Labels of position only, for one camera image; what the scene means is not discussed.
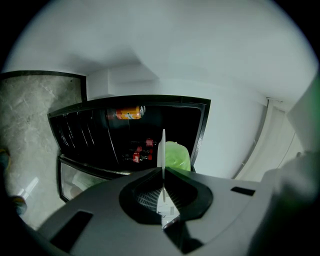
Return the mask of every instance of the black slot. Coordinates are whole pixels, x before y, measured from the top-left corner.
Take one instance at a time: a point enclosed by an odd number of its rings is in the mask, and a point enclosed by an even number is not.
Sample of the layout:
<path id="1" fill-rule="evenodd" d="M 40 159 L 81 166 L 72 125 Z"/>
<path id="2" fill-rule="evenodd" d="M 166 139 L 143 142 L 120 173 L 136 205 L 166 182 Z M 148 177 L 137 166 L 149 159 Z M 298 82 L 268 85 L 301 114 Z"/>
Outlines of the black slot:
<path id="1" fill-rule="evenodd" d="M 78 211 L 50 242 L 62 251 L 70 252 L 92 217 L 92 213 Z"/>
<path id="2" fill-rule="evenodd" d="M 83 137 L 85 138 L 85 141 L 87 143 L 88 148 L 94 149 L 95 147 L 95 141 L 94 141 L 94 133 L 91 126 L 91 115 L 88 116 L 88 114 L 92 113 L 92 111 L 82 111 L 78 112 L 78 118 L 79 123 L 81 127 L 81 132 L 83 134 Z"/>
<path id="3" fill-rule="evenodd" d="M 243 187 L 238 187 L 238 186 L 235 186 L 231 189 L 231 191 L 233 192 L 237 192 L 239 194 L 243 194 L 243 195 L 247 195 L 247 196 L 253 196 L 254 193 L 256 192 L 255 190 L 252 190 L 252 189 L 248 189 L 248 188 L 243 188 Z"/>
<path id="4" fill-rule="evenodd" d="M 106 110 L 106 122 L 109 126 L 109 134 L 114 147 L 114 153 L 121 164 L 124 149 L 130 145 L 130 123 L 129 120 L 120 120 L 115 114 L 115 109 L 108 108 Z"/>
<path id="5" fill-rule="evenodd" d="M 84 154 L 84 152 L 88 150 L 88 143 L 80 126 L 78 113 L 76 112 L 67 114 L 65 119 L 73 144 L 75 145 L 79 154 Z"/>
<path id="6" fill-rule="evenodd" d="M 67 120 L 64 116 L 59 116 L 58 118 L 58 126 L 59 126 L 59 130 L 62 133 L 62 135 L 64 136 L 67 144 L 69 145 L 69 150 L 74 151 L 75 150 L 75 144 L 72 140 L 72 136 L 70 134 L 68 125 L 67 125 Z"/>
<path id="7" fill-rule="evenodd" d="M 57 122 L 57 117 L 51 118 L 49 120 L 50 122 L 50 126 L 53 132 L 53 135 L 61 149 L 61 151 L 67 151 L 69 149 L 69 145 L 68 142 L 66 141 L 66 138 L 64 136 L 64 134 L 62 133 L 60 126 L 59 126 L 59 122 Z"/>
<path id="8" fill-rule="evenodd" d="M 94 165 L 110 170 L 118 169 L 118 159 L 115 155 L 113 142 L 110 139 L 109 127 L 104 109 L 92 111 L 92 133 L 95 134 Z"/>

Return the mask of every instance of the green plastic bag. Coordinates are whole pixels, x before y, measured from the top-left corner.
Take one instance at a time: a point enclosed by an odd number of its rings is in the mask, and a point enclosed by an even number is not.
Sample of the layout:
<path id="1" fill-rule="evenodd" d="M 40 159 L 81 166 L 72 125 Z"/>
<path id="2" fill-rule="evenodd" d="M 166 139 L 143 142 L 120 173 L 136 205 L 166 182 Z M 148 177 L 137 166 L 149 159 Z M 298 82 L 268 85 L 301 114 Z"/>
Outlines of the green plastic bag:
<path id="1" fill-rule="evenodd" d="M 173 141 L 165 143 L 165 166 L 190 171 L 189 152 L 185 146 Z"/>

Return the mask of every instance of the white wall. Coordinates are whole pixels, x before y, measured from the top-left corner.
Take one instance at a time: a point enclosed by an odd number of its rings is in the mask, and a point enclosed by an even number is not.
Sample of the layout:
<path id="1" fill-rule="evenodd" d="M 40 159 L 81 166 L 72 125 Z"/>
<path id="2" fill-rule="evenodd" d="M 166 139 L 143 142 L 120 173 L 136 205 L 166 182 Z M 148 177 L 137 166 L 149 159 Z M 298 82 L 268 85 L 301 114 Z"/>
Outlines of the white wall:
<path id="1" fill-rule="evenodd" d="M 117 81 L 109 72 L 137 63 L 158 79 Z M 61 0 L 29 25 L 3 72 L 89 75 L 91 99 L 147 93 L 209 98 L 195 167 L 230 177 L 252 145 L 266 97 L 296 102 L 318 67 L 299 29 L 271 1 Z"/>
<path id="2" fill-rule="evenodd" d="M 142 63 L 161 79 L 255 89 L 296 102 L 319 66 L 266 0 L 61 0 L 25 30 L 4 72 L 89 75 Z"/>
<path id="3" fill-rule="evenodd" d="M 237 180 L 260 182 L 267 171 L 283 167 L 304 152 L 287 118 L 288 109 L 286 104 L 269 100 L 260 138 Z"/>
<path id="4" fill-rule="evenodd" d="M 197 173 L 221 178 L 232 178 L 247 157 L 265 108 L 236 92 L 178 79 L 117 84 L 109 92 L 117 96 L 163 94 L 210 99 L 209 117 L 194 167 Z"/>

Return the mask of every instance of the bottle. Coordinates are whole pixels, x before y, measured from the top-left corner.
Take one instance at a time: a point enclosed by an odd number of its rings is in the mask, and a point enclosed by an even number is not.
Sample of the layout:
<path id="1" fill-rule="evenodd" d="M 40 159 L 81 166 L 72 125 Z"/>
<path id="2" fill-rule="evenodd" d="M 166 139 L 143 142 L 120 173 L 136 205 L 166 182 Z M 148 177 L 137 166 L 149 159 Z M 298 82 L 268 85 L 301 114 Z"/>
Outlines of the bottle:
<path id="1" fill-rule="evenodd" d="M 144 145 L 148 148 L 152 148 L 152 147 L 156 146 L 158 143 L 156 141 L 154 141 L 152 138 L 147 138 L 145 141 L 131 141 L 131 144 L 137 145 L 137 147 Z"/>
<path id="2" fill-rule="evenodd" d="M 133 154 L 125 154 L 122 156 L 124 161 L 140 163 L 145 160 L 152 160 L 152 154 L 142 155 L 140 152 L 135 151 Z"/>

